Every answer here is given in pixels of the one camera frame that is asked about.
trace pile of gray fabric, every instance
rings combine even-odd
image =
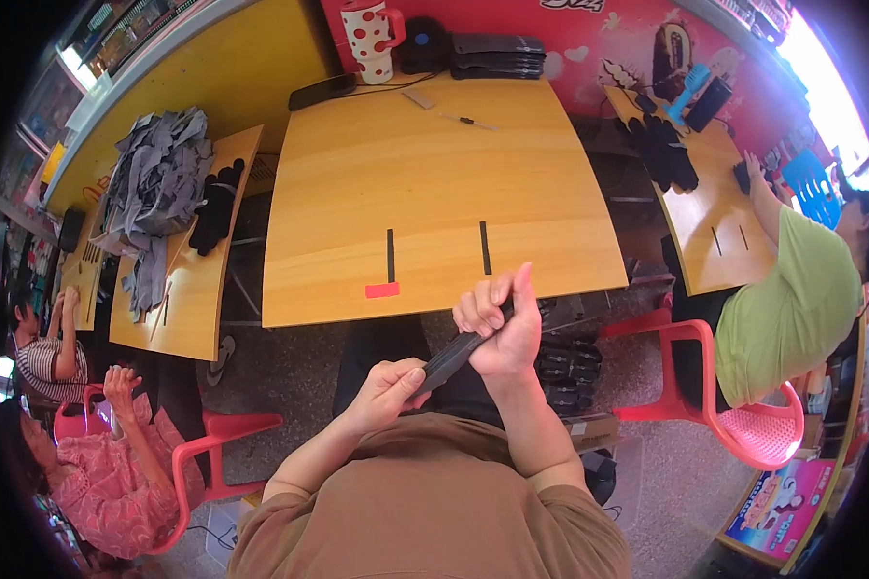
[[[106,193],[115,206],[107,231],[119,231],[139,248],[135,268],[122,279],[132,321],[164,299],[167,236],[190,227],[203,198],[203,182],[212,166],[207,116],[190,107],[182,112],[150,113],[116,143],[119,160]]]

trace tiled floor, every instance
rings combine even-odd
[[[625,179],[649,186],[641,172],[621,172]],[[266,225],[268,195],[246,200],[236,238],[258,234]],[[236,269],[259,302],[261,250],[234,252]],[[599,327],[647,311],[666,285],[647,285],[609,292],[611,311],[586,322]],[[227,284],[223,318],[249,318],[238,290]],[[446,313],[424,315],[432,350],[449,340]],[[222,412],[279,412],[284,425],[227,445],[228,482],[268,478],[293,449],[318,433],[331,416],[344,324],[323,324],[273,331],[232,328],[238,349],[222,383],[206,388],[204,403]],[[660,352],[654,336],[641,335],[600,342],[603,375],[595,410],[633,406],[654,400],[660,391]],[[740,499],[753,470],[730,456],[704,426],[691,423],[623,423],[622,434],[643,438],[642,480],[637,521],[626,529],[634,557],[634,577],[683,577],[707,549],[715,533]],[[209,506],[194,513],[192,524],[206,524]],[[191,530],[160,557],[171,577],[220,577],[224,571],[204,550],[205,531]]]

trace wall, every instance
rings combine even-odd
[[[47,210],[64,215],[72,205],[89,208],[116,164],[113,145],[151,111],[196,105],[209,116],[213,141],[263,123],[261,150],[279,151],[290,92],[329,75],[317,38],[292,0],[261,0],[203,30],[154,66],[94,127]]]
[[[344,0],[322,0],[339,56],[345,69],[354,71],[357,64],[339,14],[342,4]],[[763,156],[793,122],[807,119],[795,100],[724,34],[669,0],[387,0],[386,5],[406,18],[437,18],[457,32],[541,39],[547,51],[545,75],[569,113],[611,115],[601,108],[601,84],[637,89],[658,83],[648,92],[676,97],[683,76],[671,76],[673,58],[680,65],[707,64],[731,84],[734,94],[718,117],[733,125],[741,150]],[[671,45],[677,50],[670,51]]]

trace red plastic chair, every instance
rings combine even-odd
[[[84,413],[83,416],[65,416],[65,411],[70,404],[65,402],[55,413],[55,426],[53,433],[55,434],[55,442],[63,438],[77,438],[86,434],[101,434],[112,431],[109,423],[95,411],[96,405],[93,405],[94,411],[90,411],[90,396],[95,394],[103,394],[102,385],[86,385],[84,386]]]
[[[266,481],[226,484],[222,478],[222,444],[282,425],[283,417],[280,414],[220,414],[203,409],[203,423],[206,424],[206,436],[185,442],[174,449],[171,462],[174,467],[174,488],[177,489],[177,502],[181,507],[181,515],[170,535],[154,546],[154,549],[148,551],[149,555],[160,555],[177,545],[190,524],[187,482],[183,476],[183,465],[187,460],[201,452],[209,452],[212,481],[206,489],[204,502],[247,495],[266,485]]]
[[[715,339],[712,329],[701,319],[676,322],[671,319],[670,310],[660,307],[600,330],[599,338],[644,331],[660,334],[663,366],[660,399],[643,406],[614,409],[614,415],[626,422],[682,420],[705,424],[732,455],[753,468],[775,470],[788,464],[804,435],[804,412],[791,384],[786,382],[781,388],[788,401],[786,407],[757,403],[718,414],[715,411]],[[675,340],[701,342],[702,412],[690,406],[676,386],[672,346]]]

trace black speaker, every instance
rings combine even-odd
[[[417,16],[406,20],[406,40],[393,51],[404,74],[440,72],[448,67],[451,44],[440,22]]]
[[[61,222],[61,233],[58,234],[58,248],[68,253],[74,253],[81,239],[81,229],[87,215],[80,209],[70,207],[65,211],[65,220]]]
[[[686,124],[696,133],[701,133],[708,122],[730,98],[730,85],[721,77],[715,77],[692,110],[686,115]]]

